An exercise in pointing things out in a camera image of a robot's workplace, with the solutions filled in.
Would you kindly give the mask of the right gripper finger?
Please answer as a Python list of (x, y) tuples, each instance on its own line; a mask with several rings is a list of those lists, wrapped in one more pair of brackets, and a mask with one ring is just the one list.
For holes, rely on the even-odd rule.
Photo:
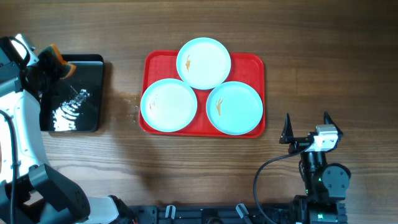
[(337, 135), (338, 135), (338, 137), (343, 137), (343, 132), (342, 132), (341, 129), (335, 124), (335, 122), (331, 119), (331, 117), (330, 117), (330, 115), (328, 114), (327, 111), (325, 111), (324, 114), (323, 114), (323, 121), (324, 121), (324, 124), (333, 125), (333, 126), (336, 128), (336, 130), (337, 130), (337, 133), (338, 133)]
[(285, 116), (285, 123), (282, 133), (280, 135), (280, 144), (292, 144), (294, 142), (294, 134), (292, 130), (292, 125), (290, 121), (290, 115), (287, 113)]

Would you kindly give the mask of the light blue plate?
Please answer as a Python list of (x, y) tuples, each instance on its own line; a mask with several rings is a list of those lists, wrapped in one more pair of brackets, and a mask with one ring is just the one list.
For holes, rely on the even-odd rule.
[(220, 132), (239, 136), (261, 122), (264, 106), (257, 91), (243, 82), (225, 82), (214, 88), (206, 100), (206, 115)]
[(177, 73), (197, 90), (210, 90), (222, 84), (231, 71), (231, 56), (215, 39), (199, 37), (188, 41), (178, 51)]
[(151, 84), (141, 97), (141, 115), (153, 129), (171, 133), (188, 126), (194, 119), (198, 100), (185, 82), (165, 78)]

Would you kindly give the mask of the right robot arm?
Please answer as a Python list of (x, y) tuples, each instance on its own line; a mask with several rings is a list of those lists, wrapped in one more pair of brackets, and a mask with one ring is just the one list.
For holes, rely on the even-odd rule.
[(294, 136), (290, 116), (285, 117), (279, 142), (289, 145), (290, 156), (300, 156), (299, 172), (306, 188), (305, 195), (296, 195), (289, 204), (290, 223), (348, 222), (342, 201), (346, 198), (351, 172), (342, 164), (326, 161), (326, 154), (337, 148), (342, 137), (343, 132), (327, 112), (323, 124), (302, 138)]

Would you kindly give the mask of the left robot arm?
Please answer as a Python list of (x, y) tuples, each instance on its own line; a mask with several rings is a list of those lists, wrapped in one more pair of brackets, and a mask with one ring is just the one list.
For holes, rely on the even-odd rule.
[(1, 220), (4, 223), (139, 223), (114, 195), (88, 197), (52, 168), (41, 130), (44, 93), (76, 66), (55, 45), (38, 55), (22, 35), (1, 37)]

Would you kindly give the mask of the green and orange sponge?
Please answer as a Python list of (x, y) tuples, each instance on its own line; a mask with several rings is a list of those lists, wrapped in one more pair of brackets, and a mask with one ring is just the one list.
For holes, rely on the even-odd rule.
[(71, 77), (76, 70), (74, 64), (63, 59), (55, 44), (51, 44), (41, 51), (38, 58), (43, 71), (59, 79)]

